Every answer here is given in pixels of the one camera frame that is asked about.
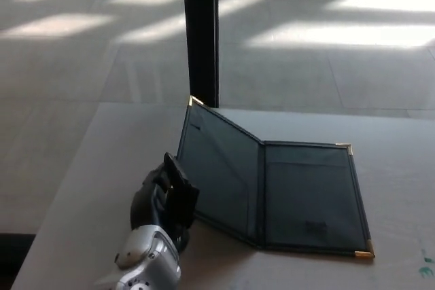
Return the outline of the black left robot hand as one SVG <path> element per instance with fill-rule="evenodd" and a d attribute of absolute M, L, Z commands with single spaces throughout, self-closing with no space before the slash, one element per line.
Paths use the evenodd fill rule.
<path fill-rule="evenodd" d="M 173 242 L 180 242 L 193 224 L 198 196 L 199 189 L 189 182 L 177 158 L 166 152 L 133 196 L 130 226 L 134 230 L 157 225 Z"/>

